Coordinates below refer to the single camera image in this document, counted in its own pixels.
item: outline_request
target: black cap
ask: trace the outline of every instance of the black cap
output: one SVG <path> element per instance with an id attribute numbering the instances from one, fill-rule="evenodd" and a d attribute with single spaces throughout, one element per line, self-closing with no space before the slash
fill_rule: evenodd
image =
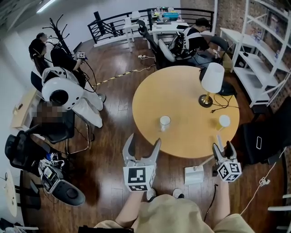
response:
<path id="1" fill-rule="evenodd" d="M 205 27 L 210 27 L 210 23 L 206 18 L 199 18 L 196 20 L 195 24 L 197 26 L 205 26 Z"/>

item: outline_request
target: brick wall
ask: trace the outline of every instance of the brick wall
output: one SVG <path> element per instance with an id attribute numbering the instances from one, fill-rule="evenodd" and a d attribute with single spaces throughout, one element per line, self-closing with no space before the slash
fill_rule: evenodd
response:
<path id="1" fill-rule="evenodd" d="M 278 4 L 283 5 L 284 0 L 276 0 L 276 2 L 278 2 Z M 245 0 L 218 0 L 216 34 L 218 35 L 220 34 L 221 27 L 241 31 L 245 16 L 245 6 L 246 6 Z M 214 0 L 181 0 L 181 7 L 214 11 Z M 266 8 L 264 6 L 256 2 L 251 2 L 250 15 L 257 17 L 264 13 L 266 13 Z M 284 34 L 286 31 L 286 23 L 279 19 L 279 25 L 280 25 L 279 34 Z M 250 23 L 248 24 L 246 29 L 247 34 L 251 33 L 253 27 L 261 29 L 258 25 Z M 265 34 L 264 41 L 274 51 L 277 51 L 281 47 L 281 43 L 276 41 L 276 39 L 269 33 Z M 290 48 L 286 49 L 283 61 L 289 68 L 291 67 Z M 272 66 L 268 64 L 268 61 L 266 61 L 266 63 L 267 66 L 271 69 Z M 281 71 L 278 71 L 275 74 L 278 80 L 282 80 L 285 75 L 286 73 Z M 271 108 L 273 109 L 273 111 L 276 111 L 280 107 L 281 103 L 284 101 L 287 95 L 291 95 L 291 78 L 289 79 L 288 83 L 285 84 L 285 87 L 281 90 L 277 98 L 272 102 Z"/>

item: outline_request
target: white cup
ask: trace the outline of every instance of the white cup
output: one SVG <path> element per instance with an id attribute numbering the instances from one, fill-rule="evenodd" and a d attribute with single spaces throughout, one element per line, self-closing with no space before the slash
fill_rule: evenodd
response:
<path id="1" fill-rule="evenodd" d="M 169 128 L 171 122 L 171 118 L 169 116 L 162 116 L 160 118 L 160 126 L 161 131 L 164 132 L 167 128 Z"/>
<path id="2" fill-rule="evenodd" d="M 227 115 L 221 115 L 217 123 L 216 129 L 221 131 L 223 128 L 228 127 L 231 124 L 231 119 Z"/>

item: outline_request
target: black railing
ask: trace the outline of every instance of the black railing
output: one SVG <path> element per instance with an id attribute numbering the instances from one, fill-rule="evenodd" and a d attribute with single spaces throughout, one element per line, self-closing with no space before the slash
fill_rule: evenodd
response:
<path id="1" fill-rule="evenodd" d="M 152 30 L 152 24 L 153 20 L 151 17 L 151 10 L 154 10 L 155 8 L 148 8 L 146 10 L 139 10 L 140 16 L 142 18 L 148 19 L 148 26 L 149 29 Z M 180 11 L 179 15 L 183 20 L 185 20 L 186 23 L 189 24 L 189 26 L 192 26 L 195 24 L 196 20 L 204 17 L 209 20 L 210 22 L 210 31 L 212 31 L 212 24 L 213 24 L 213 11 L 209 10 L 201 10 L 201 9 L 192 9 L 192 8 L 174 8 L 174 10 Z M 92 35 L 92 38 L 94 42 L 97 44 L 98 41 L 109 39 L 112 37 L 118 37 L 121 35 L 124 35 L 125 32 L 123 31 L 123 26 L 125 25 L 124 22 L 124 16 L 129 17 L 132 12 L 127 12 L 120 15 L 115 15 L 112 17 L 109 17 L 107 19 L 101 20 L 99 17 L 98 12 L 95 16 L 97 19 L 90 23 L 88 25 L 89 31 Z"/>

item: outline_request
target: wooden floor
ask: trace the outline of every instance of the wooden floor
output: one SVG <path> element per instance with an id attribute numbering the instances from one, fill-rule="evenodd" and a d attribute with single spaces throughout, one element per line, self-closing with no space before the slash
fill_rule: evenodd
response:
<path id="1" fill-rule="evenodd" d="M 154 63 L 153 59 L 140 61 L 137 58 L 138 55 L 143 54 L 152 56 L 145 41 L 137 39 L 134 45 L 132 53 L 129 52 L 125 42 L 93 48 L 92 41 L 88 41 L 80 49 L 87 53 L 88 63 L 96 74 L 97 82 L 100 82 L 126 71 L 144 69 Z M 92 77 L 86 65 L 83 65 L 82 69 Z M 56 202 L 56 200 L 52 196 L 49 196 L 49 200 L 41 191 L 41 210 L 27 210 L 24 214 L 28 224 L 35 224 L 48 233 L 76 233 L 79 226 L 93 227 L 102 220 L 115 219 L 129 195 L 124 186 L 122 172 L 124 162 L 121 151 L 124 143 L 135 132 L 138 136 L 136 154 L 147 155 L 152 149 L 152 145 L 143 138 L 135 126 L 132 99 L 138 85 L 154 71 L 155 67 L 149 71 L 133 72 L 98 86 L 97 92 L 107 95 L 104 110 L 101 112 L 103 127 L 94 130 L 95 141 L 91 149 L 79 153 L 73 160 L 76 168 L 86 170 L 85 174 L 73 178 L 72 181 L 85 194 L 86 203 L 76 208 L 61 202 L 53 203 L 52 201 Z M 226 79 L 238 92 L 240 124 L 250 122 L 253 114 L 245 94 L 233 75 L 228 74 Z M 84 123 L 77 120 L 77 128 L 85 135 Z M 70 140 L 71 149 L 85 146 L 84 138 L 75 132 L 75 137 Z M 64 143 L 58 144 L 56 148 L 64 151 Z M 186 198 L 198 204 L 204 216 L 214 191 L 211 177 L 212 163 L 204 166 L 206 171 L 204 183 L 184 186 L 184 168 L 198 165 L 204 160 L 205 158 L 182 159 L 161 152 L 157 161 L 158 169 L 153 188 L 158 194 L 171 194 L 175 188 L 182 189 Z M 262 164 L 245 167 L 239 180 L 230 184 L 231 213 L 240 213 L 246 207 L 257 189 L 259 180 L 266 175 L 269 168 L 270 166 Z M 28 176 L 25 173 L 25 181 L 28 180 Z M 282 205 L 284 183 L 281 161 L 270 173 L 269 179 L 271 179 L 270 185 L 259 190 L 243 215 L 257 233 L 273 232 L 275 229 L 276 215 L 269 213 L 267 208 Z"/>

